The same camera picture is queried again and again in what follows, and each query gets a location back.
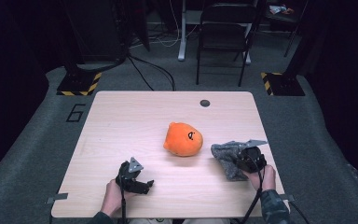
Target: orange plush toy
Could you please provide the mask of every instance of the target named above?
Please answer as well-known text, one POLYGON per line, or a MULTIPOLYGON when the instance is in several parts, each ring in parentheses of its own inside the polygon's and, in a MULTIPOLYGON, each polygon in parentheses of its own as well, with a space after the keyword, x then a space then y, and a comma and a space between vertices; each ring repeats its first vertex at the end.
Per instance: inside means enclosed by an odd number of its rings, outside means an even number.
POLYGON ((202 143, 202 134, 197 129, 186 123, 171 122, 164 148, 177 156, 188 157, 196 155, 202 143))

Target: wooden table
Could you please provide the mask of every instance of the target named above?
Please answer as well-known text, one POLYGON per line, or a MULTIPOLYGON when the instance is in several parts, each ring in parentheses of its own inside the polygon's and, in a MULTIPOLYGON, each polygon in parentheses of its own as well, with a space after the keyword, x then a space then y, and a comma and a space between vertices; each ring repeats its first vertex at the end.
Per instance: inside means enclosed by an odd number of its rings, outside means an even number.
MULTIPOLYGON (((127 216, 243 217, 255 190, 249 181, 226 179, 211 153, 212 144, 267 140, 250 92, 100 91, 96 94, 56 201, 54 217, 93 217, 106 183, 120 164, 134 157, 144 169, 137 180, 154 179, 147 195, 127 200, 127 216), (208 100, 210 105, 200 105, 208 100), (163 148, 170 122, 185 122, 204 139, 201 152, 181 158, 163 148)), ((269 145, 259 147, 275 166, 269 145)), ((277 191, 283 193, 277 172, 277 191)), ((258 203, 252 216, 261 216, 258 203)))

